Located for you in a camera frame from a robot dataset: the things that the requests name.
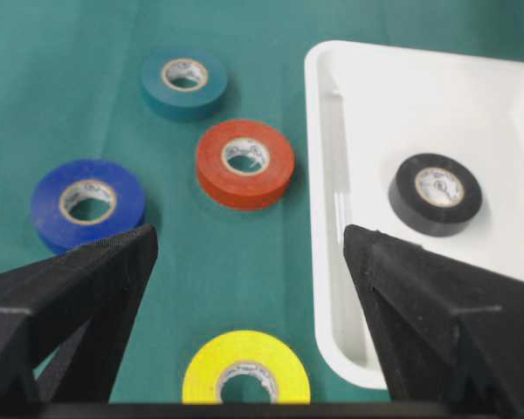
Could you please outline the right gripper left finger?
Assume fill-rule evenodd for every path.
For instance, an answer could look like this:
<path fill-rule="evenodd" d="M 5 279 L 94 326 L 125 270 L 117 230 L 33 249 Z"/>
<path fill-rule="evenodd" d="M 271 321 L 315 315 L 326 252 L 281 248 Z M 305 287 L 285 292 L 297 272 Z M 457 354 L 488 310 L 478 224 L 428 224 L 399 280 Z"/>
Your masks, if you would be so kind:
<path fill-rule="evenodd" d="M 0 273 L 0 404 L 107 402 L 157 255 L 144 224 Z"/>

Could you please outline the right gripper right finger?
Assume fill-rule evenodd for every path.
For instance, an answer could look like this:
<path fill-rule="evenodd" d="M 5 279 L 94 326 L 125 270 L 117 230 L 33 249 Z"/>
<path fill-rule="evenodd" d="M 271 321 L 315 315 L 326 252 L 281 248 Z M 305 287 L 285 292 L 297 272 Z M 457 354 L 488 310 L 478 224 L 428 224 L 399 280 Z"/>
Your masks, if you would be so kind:
<path fill-rule="evenodd" d="M 343 254 L 396 400 L 524 404 L 524 282 L 349 225 Z"/>

